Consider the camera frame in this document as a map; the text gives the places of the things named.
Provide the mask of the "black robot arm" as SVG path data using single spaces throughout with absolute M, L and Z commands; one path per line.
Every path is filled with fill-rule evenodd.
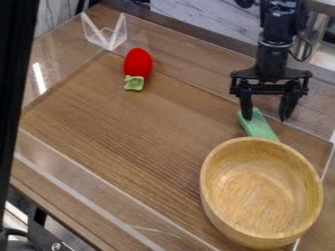
M 308 13 L 305 0 L 260 0 L 260 27 L 256 60 L 251 68 L 231 73 L 229 93 L 239 98 L 241 117 L 252 120 L 252 96 L 280 95 L 279 117 L 287 120 L 300 98 L 308 93 L 309 71 L 287 67 L 288 56 L 303 62 L 292 53 L 295 38 L 301 36 Z

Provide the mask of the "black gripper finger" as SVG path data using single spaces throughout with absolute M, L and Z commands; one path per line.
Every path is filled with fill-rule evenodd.
M 251 92 L 243 90 L 239 94 L 239 104 L 243 118 L 249 121 L 252 119 L 252 99 Z
M 281 95 L 279 106 L 279 117 L 281 122 L 291 117 L 300 98 L 301 90 L 299 88 L 293 88 Z

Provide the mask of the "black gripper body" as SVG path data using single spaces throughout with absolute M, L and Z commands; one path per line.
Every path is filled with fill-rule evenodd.
M 287 95 L 303 97 L 308 93 L 309 71 L 285 68 L 277 76 L 264 76 L 255 67 L 231 73 L 229 94 L 236 97 L 245 91 L 251 95 Z

